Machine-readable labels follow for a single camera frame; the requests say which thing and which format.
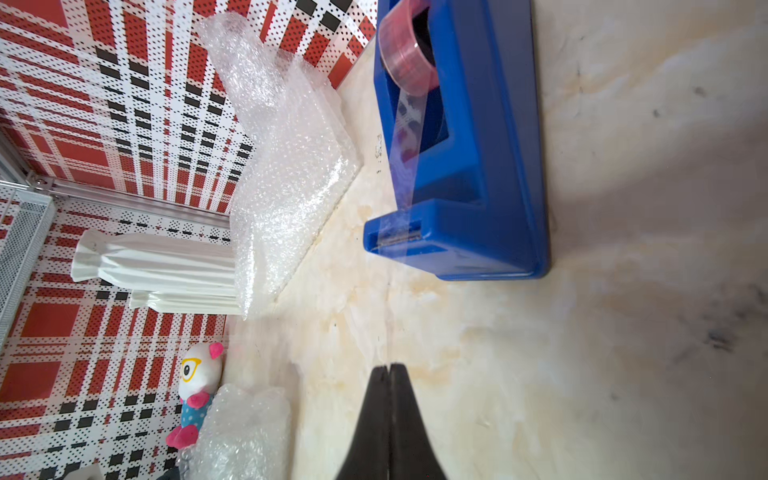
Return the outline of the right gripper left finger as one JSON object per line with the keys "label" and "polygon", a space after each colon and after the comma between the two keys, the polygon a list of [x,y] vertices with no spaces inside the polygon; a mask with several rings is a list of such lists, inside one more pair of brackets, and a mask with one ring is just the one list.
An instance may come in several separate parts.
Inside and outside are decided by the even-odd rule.
{"label": "right gripper left finger", "polygon": [[355,432],[337,479],[388,479],[391,395],[389,371],[375,367],[369,378]]}

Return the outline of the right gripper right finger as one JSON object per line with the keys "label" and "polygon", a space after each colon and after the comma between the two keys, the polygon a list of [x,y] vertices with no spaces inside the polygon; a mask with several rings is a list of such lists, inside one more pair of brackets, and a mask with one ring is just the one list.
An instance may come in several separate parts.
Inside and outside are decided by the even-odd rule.
{"label": "right gripper right finger", "polygon": [[434,454],[408,370],[390,368],[390,479],[446,479]]}

